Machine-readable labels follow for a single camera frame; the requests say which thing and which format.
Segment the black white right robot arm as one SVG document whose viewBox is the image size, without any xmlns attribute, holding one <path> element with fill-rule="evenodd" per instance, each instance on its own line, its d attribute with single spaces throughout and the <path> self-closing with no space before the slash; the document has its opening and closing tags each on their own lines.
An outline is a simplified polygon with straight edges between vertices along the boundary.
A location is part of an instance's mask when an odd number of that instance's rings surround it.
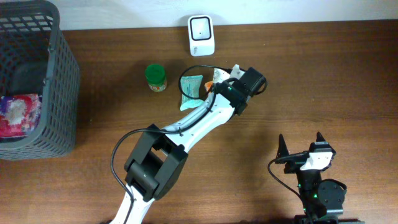
<svg viewBox="0 0 398 224">
<path fill-rule="evenodd" d="M 294 193 L 303 205 L 303 215 L 296 215 L 294 223 L 361 223 L 361 220 L 340 220 L 343 214 L 343 203 L 347 186 L 335 179 L 322 179 L 321 173 L 331 166 L 336 151 L 325 140 L 320 132 L 315 142 L 303 152 L 291 154 L 287 149 L 284 137 L 279 135 L 279 145 L 275 159 L 267 165 L 270 175 L 286 189 Z M 281 181 L 271 171 L 272 164 L 283 164 L 285 174 L 297 177 L 297 188 L 294 190 Z"/>
</svg>

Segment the teal wet wipes pack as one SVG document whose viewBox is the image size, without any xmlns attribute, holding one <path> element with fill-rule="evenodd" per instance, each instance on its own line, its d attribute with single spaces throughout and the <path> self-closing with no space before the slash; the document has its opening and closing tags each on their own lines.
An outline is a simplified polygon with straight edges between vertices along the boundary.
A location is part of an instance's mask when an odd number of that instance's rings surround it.
<svg viewBox="0 0 398 224">
<path fill-rule="evenodd" d="M 180 84 L 185 95 L 182 95 L 181 111 L 196 108 L 203 103 L 203 100 L 198 99 L 202 79 L 202 75 L 182 77 Z"/>
</svg>

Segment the purple red snack bag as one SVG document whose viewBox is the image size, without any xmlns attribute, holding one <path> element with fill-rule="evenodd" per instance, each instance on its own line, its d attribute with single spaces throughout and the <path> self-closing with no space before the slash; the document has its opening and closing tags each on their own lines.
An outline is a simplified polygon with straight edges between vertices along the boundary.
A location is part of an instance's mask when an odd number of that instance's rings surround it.
<svg viewBox="0 0 398 224">
<path fill-rule="evenodd" d="M 38 94 L 1 97 L 1 138 L 28 136 L 38 126 L 42 96 Z"/>
</svg>

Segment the white gold cap tube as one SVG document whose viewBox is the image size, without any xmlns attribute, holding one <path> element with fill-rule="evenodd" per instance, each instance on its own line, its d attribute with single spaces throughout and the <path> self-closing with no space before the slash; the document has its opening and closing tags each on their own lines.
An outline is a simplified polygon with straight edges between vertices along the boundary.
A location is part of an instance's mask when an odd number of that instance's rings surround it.
<svg viewBox="0 0 398 224">
<path fill-rule="evenodd" d="M 230 78 L 230 74 L 220 68 L 215 68 L 213 72 L 213 83 L 222 83 Z"/>
</svg>

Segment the green lid glass jar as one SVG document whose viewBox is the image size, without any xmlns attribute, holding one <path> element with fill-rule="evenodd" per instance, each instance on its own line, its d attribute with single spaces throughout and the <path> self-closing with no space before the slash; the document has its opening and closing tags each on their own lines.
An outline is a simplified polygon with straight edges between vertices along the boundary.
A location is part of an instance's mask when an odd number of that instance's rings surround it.
<svg viewBox="0 0 398 224">
<path fill-rule="evenodd" d="M 145 77 L 152 91 L 164 91 L 167 87 L 165 69 L 159 64 L 151 64 L 145 70 Z"/>
</svg>

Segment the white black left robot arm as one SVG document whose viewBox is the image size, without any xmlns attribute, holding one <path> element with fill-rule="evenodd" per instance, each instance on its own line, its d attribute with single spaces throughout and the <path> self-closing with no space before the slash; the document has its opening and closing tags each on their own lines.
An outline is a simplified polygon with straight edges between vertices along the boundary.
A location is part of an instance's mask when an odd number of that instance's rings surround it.
<svg viewBox="0 0 398 224">
<path fill-rule="evenodd" d="M 210 131 L 240 115 L 248 101 L 267 88 L 254 68 L 214 82 L 206 100 L 186 117 L 162 129 L 152 124 L 141 134 L 124 164 L 126 178 L 117 182 L 125 191 L 112 223 L 142 223 L 150 206 L 175 185 L 190 149 Z"/>
</svg>

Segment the orange tissue pack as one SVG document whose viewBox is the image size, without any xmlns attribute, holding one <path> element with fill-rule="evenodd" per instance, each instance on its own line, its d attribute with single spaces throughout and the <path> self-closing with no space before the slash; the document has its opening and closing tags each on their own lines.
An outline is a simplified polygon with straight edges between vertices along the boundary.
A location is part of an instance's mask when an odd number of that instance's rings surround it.
<svg viewBox="0 0 398 224">
<path fill-rule="evenodd" d="M 213 85 L 213 82 L 212 82 L 212 81 L 206 82 L 205 85 L 204 85 L 205 90 L 206 90 L 206 91 L 210 91 L 212 85 Z"/>
</svg>

